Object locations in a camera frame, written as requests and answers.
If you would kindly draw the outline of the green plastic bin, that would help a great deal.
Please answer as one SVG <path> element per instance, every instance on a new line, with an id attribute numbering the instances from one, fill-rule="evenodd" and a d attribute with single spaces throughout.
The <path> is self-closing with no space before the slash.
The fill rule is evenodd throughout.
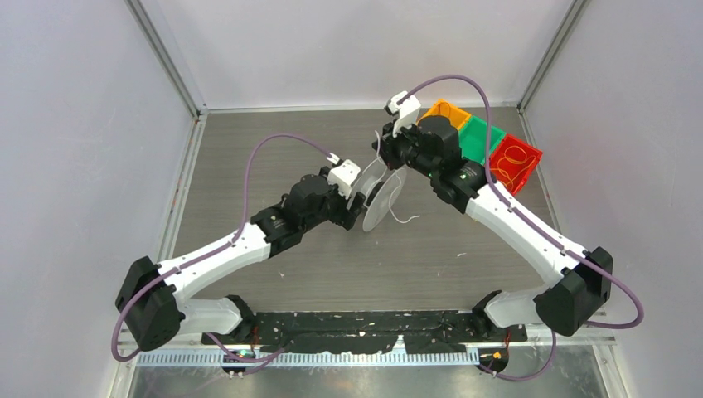
<path id="1" fill-rule="evenodd" d="M 506 135 L 505 131 L 492 126 L 489 155 L 496 150 Z M 458 131 L 458 136 L 462 156 L 484 165 L 486 159 L 487 123 L 476 115 L 472 115 L 468 122 Z"/>

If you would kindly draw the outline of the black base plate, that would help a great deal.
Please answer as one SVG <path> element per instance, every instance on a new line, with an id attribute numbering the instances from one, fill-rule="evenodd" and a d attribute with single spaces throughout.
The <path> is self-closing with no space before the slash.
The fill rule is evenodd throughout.
<path id="1" fill-rule="evenodd" d="M 459 353 L 467 343 L 524 342 L 524 327 L 498 328 L 476 314 L 456 310 L 375 312 L 259 312 L 216 338 L 225 345 L 258 346 L 264 352 L 387 353 L 403 340 L 409 354 Z"/>

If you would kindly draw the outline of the clear plastic cable spool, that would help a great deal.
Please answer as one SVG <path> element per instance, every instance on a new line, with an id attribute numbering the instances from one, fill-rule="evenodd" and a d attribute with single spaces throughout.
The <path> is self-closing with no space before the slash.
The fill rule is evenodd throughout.
<path id="1" fill-rule="evenodd" d="M 405 185 L 407 170 L 400 168 L 390 171 L 380 160 L 372 161 L 356 181 L 352 195 L 365 196 L 362 208 L 365 215 L 361 224 L 365 232 L 370 232 L 389 213 Z"/>

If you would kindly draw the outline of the orange plastic bin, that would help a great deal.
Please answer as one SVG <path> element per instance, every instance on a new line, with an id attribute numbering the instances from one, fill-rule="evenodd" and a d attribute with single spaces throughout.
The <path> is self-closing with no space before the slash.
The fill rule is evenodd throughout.
<path id="1" fill-rule="evenodd" d="M 449 103 L 444 99 L 439 99 L 432 107 L 426 111 L 419 120 L 429 116 L 443 116 L 448 119 L 449 123 L 458 131 L 472 118 L 472 115 L 458 106 Z"/>

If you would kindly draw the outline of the aluminium rail frame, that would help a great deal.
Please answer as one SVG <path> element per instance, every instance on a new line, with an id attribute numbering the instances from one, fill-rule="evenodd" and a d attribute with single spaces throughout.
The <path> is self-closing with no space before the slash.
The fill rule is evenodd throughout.
<path id="1" fill-rule="evenodd" d="M 128 330 L 126 325 L 123 325 L 120 328 L 116 345 L 119 350 L 129 351 L 138 349 L 138 344 L 135 338 L 133 337 L 133 334 Z"/>

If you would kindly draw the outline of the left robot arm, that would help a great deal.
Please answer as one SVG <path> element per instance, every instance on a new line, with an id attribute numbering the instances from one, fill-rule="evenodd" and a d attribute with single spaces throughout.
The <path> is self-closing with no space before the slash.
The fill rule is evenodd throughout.
<path id="1" fill-rule="evenodd" d="M 247 342 L 255 330 L 242 298 L 198 299 L 204 288 L 248 265 L 298 245 L 303 235 L 330 222 L 349 231 L 366 204 L 355 189 L 349 196 L 322 175 L 306 175 L 279 203 L 253 215 L 240 230 L 199 250 L 160 263 L 144 256 L 129 267 L 115 307 L 138 352 L 149 352 L 179 334 L 213 332 Z"/>

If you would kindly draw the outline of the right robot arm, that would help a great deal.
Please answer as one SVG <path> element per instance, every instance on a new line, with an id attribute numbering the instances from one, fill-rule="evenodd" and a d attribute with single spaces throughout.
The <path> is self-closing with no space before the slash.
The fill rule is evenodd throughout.
<path id="1" fill-rule="evenodd" d="M 481 163 L 463 157 L 448 118 L 429 116 L 398 132 L 394 127 L 385 124 L 372 144 L 382 162 L 426 176 L 437 198 L 497 234 L 543 281 L 538 288 L 498 290 L 477 303 L 473 329 L 480 338 L 494 340 L 507 327 L 528 323 L 570 337 L 608 301 L 611 283 L 600 272 L 612 272 L 612 256 L 563 237 L 514 198 L 504 203 L 509 192 Z"/>

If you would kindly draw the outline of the red plastic bin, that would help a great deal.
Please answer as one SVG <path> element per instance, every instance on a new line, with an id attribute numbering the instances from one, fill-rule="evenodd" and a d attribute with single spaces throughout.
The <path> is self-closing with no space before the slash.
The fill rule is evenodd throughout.
<path id="1" fill-rule="evenodd" d="M 492 174 L 515 196 L 536 170 L 543 152 L 507 134 L 489 158 Z"/>

